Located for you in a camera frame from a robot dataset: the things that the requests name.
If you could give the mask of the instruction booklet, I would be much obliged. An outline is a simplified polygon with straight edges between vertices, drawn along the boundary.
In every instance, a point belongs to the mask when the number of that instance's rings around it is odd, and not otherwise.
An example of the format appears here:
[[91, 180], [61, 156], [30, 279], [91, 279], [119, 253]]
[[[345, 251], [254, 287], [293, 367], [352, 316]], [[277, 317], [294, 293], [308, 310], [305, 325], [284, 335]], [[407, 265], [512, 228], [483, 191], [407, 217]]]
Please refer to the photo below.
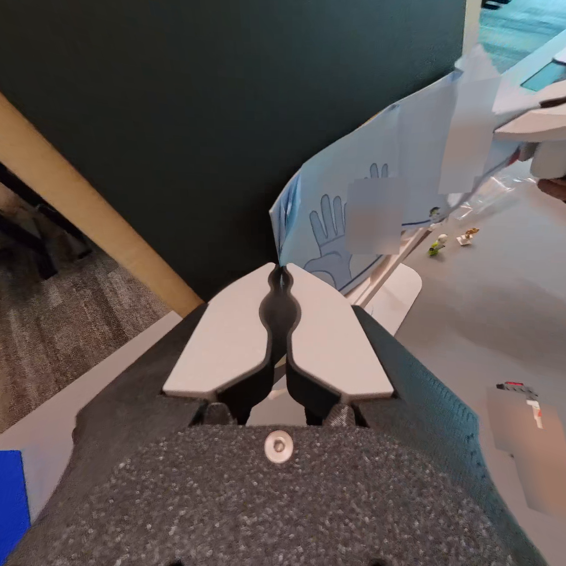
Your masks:
[[304, 162], [269, 211], [280, 266], [347, 294], [439, 223], [517, 144], [497, 142], [504, 83], [483, 46]]

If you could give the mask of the white book stand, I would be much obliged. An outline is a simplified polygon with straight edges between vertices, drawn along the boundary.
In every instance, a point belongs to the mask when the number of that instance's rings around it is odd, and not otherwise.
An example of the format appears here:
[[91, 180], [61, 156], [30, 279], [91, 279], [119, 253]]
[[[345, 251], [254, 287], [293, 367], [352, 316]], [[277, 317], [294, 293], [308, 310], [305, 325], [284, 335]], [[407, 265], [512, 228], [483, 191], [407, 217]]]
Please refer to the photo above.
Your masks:
[[[422, 288], [421, 276], [403, 261], [447, 219], [447, 216], [435, 214], [430, 227], [405, 232], [399, 254], [387, 257], [368, 278], [346, 294], [345, 298], [357, 314], [363, 310], [391, 335], [397, 332]], [[286, 358], [276, 364], [275, 375], [272, 391], [251, 410], [248, 426], [318, 425], [328, 417], [329, 414], [311, 414], [291, 397], [287, 390]]]

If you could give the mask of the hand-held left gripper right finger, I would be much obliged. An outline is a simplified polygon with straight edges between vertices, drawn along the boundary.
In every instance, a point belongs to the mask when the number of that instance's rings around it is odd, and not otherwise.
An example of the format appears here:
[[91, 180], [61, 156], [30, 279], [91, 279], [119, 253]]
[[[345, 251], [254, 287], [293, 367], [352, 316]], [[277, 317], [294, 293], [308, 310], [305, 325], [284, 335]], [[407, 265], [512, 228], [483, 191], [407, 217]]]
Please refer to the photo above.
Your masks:
[[287, 334], [291, 397], [311, 414], [339, 404], [390, 399], [394, 387], [357, 317], [336, 289], [294, 264], [284, 268], [295, 310]]

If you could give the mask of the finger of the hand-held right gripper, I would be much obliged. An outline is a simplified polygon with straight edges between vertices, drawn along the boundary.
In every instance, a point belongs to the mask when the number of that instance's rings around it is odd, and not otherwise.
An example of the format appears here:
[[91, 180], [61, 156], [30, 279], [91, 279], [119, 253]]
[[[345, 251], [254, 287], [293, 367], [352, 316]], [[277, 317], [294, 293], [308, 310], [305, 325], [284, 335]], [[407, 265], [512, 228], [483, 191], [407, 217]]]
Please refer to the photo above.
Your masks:
[[496, 129], [493, 135], [498, 140], [517, 142], [563, 141], [565, 107], [552, 106], [530, 110]]
[[549, 84], [538, 91], [501, 80], [492, 106], [494, 114], [522, 114], [539, 108], [541, 103], [565, 98], [565, 80]]

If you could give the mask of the clear plastic bag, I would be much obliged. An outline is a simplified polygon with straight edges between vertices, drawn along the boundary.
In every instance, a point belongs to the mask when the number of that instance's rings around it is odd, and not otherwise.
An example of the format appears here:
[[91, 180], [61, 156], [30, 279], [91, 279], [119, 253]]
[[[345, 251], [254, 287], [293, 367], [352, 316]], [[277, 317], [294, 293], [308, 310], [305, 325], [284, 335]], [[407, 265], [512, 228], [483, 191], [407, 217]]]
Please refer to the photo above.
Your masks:
[[535, 179], [530, 175], [498, 173], [467, 197], [453, 217], [458, 221], [471, 221], [499, 213], [515, 204], [532, 186], [535, 186]]

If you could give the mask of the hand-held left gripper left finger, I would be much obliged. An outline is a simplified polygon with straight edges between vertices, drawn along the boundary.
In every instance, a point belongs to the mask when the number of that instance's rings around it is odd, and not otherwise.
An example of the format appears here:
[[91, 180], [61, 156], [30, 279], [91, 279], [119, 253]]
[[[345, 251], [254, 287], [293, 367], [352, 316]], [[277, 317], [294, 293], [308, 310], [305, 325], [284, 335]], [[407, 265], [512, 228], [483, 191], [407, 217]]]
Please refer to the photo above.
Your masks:
[[282, 358], [280, 283], [280, 267], [267, 263], [213, 297], [166, 379], [164, 394], [220, 402], [231, 414], [250, 414], [266, 399]]

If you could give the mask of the blue storage bin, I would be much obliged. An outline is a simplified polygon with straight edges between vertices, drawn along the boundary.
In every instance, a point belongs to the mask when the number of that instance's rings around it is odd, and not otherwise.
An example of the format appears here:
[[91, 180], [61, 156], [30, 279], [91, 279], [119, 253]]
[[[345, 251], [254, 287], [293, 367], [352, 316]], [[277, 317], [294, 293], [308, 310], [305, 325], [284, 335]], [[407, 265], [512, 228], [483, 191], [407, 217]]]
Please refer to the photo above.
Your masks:
[[1, 540], [19, 540], [30, 524], [22, 453], [1, 450]]

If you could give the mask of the orange white lego car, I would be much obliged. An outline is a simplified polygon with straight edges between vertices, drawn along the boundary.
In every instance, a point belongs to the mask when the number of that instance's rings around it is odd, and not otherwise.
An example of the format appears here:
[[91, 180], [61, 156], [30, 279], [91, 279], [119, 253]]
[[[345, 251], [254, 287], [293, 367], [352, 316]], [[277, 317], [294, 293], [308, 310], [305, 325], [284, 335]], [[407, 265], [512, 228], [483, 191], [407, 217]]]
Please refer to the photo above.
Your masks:
[[536, 422], [537, 428], [541, 430], [544, 428], [542, 422], [542, 410], [539, 403], [538, 394], [536, 394], [531, 387], [517, 381], [506, 381], [504, 383], [497, 384], [496, 388], [503, 391], [523, 394], [526, 399], [526, 404], [532, 409], [533, 418]]

